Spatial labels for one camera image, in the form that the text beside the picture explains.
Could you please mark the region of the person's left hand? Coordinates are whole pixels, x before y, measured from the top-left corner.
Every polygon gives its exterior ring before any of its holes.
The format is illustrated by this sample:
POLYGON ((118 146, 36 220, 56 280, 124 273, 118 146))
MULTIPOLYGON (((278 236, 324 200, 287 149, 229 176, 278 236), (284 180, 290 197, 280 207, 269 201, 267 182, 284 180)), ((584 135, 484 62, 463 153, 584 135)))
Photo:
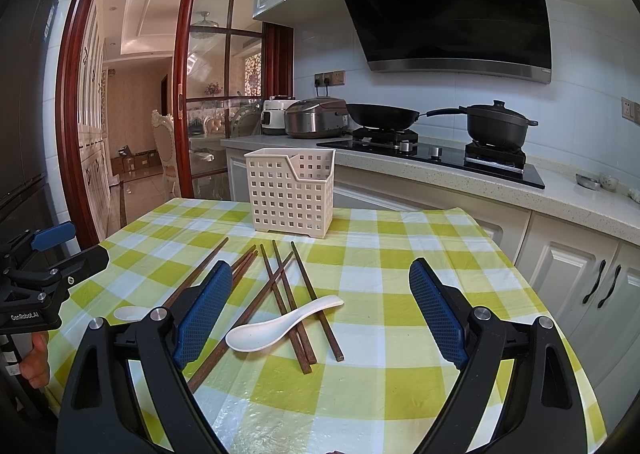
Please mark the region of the person's left hand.
POLYGON ((32 333, 32 350, 20 364, 22 376, 34 389, 44 388, 50 380, 47 332, 32 333))

